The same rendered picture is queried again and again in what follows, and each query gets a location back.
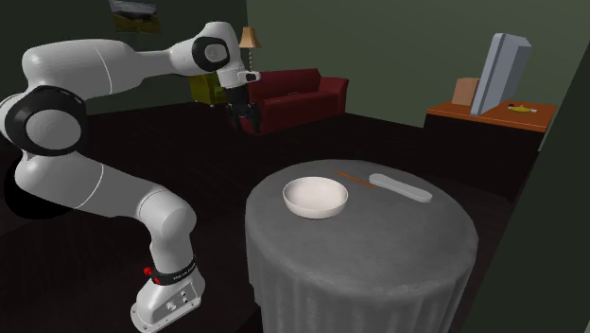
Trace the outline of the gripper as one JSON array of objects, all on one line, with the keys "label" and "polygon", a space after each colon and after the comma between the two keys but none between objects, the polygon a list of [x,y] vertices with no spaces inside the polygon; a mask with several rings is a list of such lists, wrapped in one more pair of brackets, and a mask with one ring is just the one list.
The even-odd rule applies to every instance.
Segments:
[{"label": "gripper", "polygon": [[239,114],[247,114],[246,117],[252,123],[252,131],[254,134],[260,132],[261,115],[258,109],[250,108],[250,94],[246,85],[241,85],[234,88],[225,88],[224,93],[227,98],[226,110],[231,125],[236,131],[241,131],[241,122]]}]

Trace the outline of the dark red sofa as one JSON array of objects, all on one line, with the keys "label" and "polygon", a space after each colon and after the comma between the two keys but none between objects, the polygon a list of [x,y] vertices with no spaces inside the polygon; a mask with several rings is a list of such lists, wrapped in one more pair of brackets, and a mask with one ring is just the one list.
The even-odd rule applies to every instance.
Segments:
[{"label": "dark red sofa", "polygon": [[348,79],[324,77],[317,68],[261,72],[248,84],[260,113],[259,132],[241,117],[241,127],[257,136],[283,131],[345,113]]}]

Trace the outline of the floor lamp with beige shade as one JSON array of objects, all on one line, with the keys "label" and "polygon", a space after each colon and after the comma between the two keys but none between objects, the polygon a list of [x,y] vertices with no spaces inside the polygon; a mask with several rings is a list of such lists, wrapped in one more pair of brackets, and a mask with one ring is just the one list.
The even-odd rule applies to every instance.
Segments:
[{"label": "floor lamp with beige shade", "polygon": [[253,50],[261,48],[262,45],[258,41],[257,34],[254,27],[244,26],[242,28],[241,39],[239,41],[240,48],[248,50],[249,68],[253,69]]}]

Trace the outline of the white bowl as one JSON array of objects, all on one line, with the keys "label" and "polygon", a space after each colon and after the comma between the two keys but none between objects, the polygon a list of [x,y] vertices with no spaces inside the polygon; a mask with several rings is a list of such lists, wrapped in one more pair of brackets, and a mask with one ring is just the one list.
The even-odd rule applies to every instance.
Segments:
[{"label": "white bowl", "polygon": [[329,219],[345,207],[349,193],[341,183],[324,177],[302,177],[285,185],[288,210],[306,219]]}]

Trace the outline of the orange pencil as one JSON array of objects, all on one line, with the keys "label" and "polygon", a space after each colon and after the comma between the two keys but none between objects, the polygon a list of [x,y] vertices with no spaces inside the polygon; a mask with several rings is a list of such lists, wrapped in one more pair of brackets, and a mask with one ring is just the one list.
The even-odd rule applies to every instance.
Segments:
[{"label": "orange pencil", "polygon": [[375,184],[371,184],[371,183],[369,183],[369,182],[367,182],[367,181],[364,181],[364,180],[362,180],[362,179],[359,179],[359,178],[357,178],[357,177],[354,177],[354,176],[352,176],[352,175],[349,175],[349,174],[347,174],[347,173],[344,173],[344,172],[342,172],[342,171],[340,171],[340,170],[335,170],[335,172],[336,172],[338,175],[341,175],[341,176],[343,176],[343,177],[345,177],[345,178],[348,178],[348,179],[350,179],[350,180],[356,181],[356,182],[358,182],[358,183],[360,183],[360,184],[365,184],[366,186],[373,187],[373,188],[375,188],[375,187],[376,187],[376,185],[375,185]]}]

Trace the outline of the grey remote control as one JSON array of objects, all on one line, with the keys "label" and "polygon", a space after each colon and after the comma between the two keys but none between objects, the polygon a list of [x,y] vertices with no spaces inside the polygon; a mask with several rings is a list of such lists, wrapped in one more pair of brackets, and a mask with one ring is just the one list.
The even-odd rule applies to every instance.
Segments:
[{"label": "grey remote control", "polygon": [[405,184],[380,173],[374,173],[369,177],[370,183],[386,188],[392,192],[405,196],[417,202],[431,202],[433,195],[416,186]]}]

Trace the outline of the round table with grey cloth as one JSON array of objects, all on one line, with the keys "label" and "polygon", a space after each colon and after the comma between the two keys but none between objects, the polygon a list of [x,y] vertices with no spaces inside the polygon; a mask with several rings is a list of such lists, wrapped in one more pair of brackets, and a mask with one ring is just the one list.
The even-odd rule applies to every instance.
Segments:
[{"label": "round table with grey cloth", "polygon": [[[417,202],[374,173],[426,190]],[[318,176],[343,184],[330,219],[291,213],[283,189]],[[248,269],[264,333],[447,333],[477,256],[469,215],[437,186],[356,160],[319,160],[279,170],[251,192],[245,211]]]}]

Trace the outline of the brown cardboard box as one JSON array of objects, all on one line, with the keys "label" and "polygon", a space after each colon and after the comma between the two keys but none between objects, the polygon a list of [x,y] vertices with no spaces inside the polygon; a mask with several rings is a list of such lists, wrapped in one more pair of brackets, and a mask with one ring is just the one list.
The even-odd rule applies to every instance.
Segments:
[{"label": "brown cardboard box", "polygon": [[478,83],[478,78],[457,79],[451,102],[455,105],[471,106],[475,98]]}]

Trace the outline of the dark sideboard with orange top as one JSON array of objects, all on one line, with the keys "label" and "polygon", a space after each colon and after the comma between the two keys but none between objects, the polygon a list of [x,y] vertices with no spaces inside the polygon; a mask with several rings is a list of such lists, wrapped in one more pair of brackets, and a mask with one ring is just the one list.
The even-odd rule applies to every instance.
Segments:
[{"label": "dark sideboard with orange top", "polygon": [[[536,113],[516,113],[509,105]],[[422,152],[425,171],[514,202],[538,156],[558,107],[506,100],[479,116],[449,101],[426,112]]]}]

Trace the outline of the grey television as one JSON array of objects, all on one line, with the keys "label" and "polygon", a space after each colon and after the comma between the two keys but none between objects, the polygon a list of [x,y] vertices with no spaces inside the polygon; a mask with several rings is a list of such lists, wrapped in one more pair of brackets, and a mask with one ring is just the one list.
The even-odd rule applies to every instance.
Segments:
[{"label": "grey television", "polygon": [[531,44],[525,37],[496,33],[479,78],[470,115],[487,113],[515,94]]}]

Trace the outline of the landscape wall picture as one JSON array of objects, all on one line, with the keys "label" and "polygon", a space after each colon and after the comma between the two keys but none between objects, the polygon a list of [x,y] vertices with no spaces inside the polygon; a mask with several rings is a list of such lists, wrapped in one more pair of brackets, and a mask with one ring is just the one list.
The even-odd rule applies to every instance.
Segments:
[{"label": "landscape wall picture", "polygon": [[124,0],[109,0],[117,32],[160,34],[157,6]]}]

